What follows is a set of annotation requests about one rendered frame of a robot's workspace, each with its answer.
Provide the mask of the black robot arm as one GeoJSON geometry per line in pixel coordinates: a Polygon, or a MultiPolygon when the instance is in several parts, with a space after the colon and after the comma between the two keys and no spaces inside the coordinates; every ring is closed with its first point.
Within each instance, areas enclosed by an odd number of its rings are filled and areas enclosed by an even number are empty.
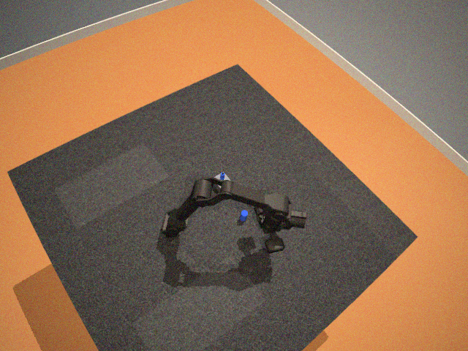
{"type": "Polygon", "coordinates": [[[198,208],[216,205],[222,200],[235,200],[247,205],[263,209],[263,216],[268,225],[278,227],[281,230],[291,227],[305,227],[307,213],[292,210],[292,203],[288,196],[272,193],[265,194],[256,190],[234,184],[231,180],[220,181],[217,178],[201,178],[195,181],[190,196],[184,201],[179,209],[174,208],[166,212],[162,233],[168,241],[179,237],[187,228],[189,217],[198,208]],[[213,184],[221,186],[221,192],[211,197],[213,184]]]}

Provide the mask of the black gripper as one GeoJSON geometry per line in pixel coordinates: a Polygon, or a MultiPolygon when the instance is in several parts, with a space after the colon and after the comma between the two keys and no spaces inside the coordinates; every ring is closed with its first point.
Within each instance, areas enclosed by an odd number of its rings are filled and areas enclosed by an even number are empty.
{"type": "Polygon", "coordinates": [[[284,249],[284,244],[282,238],[280,238],[276,231],[279,227],[282,227],[282,223],[278,227],[272,227],[268,225],[265,220],[265,216],[263,216],[263,209],[254,207],[254,211],[256,213],[257,221],[263,229],[264,234],[270,234],[270,238],[264,239],[266,249],[268,253],[280,252],[284,249]]]}

